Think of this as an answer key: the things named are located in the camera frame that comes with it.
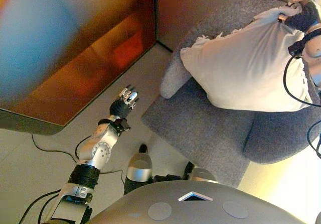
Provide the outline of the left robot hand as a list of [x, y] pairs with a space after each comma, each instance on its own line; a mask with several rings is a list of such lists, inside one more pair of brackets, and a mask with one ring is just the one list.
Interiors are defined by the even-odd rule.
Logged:
[[109, 114], [119, 118], [126, 118], [129, 113], [135, 108], [138, 102], [138, 92], [135, 91], [135, 87], [126, 86], [117, 96], [115, 101], [109, 108]]

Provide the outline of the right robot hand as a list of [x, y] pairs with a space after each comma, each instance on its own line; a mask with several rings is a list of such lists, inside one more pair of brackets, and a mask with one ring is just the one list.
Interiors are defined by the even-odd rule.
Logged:
[[299, 7], [299, 13], [294, 16], [280, 14], [278, 22], [304, 33], [307, 33], [311, 27], [320, 24], [320, 15], [314, 0], [290, 0], [286, 6]]

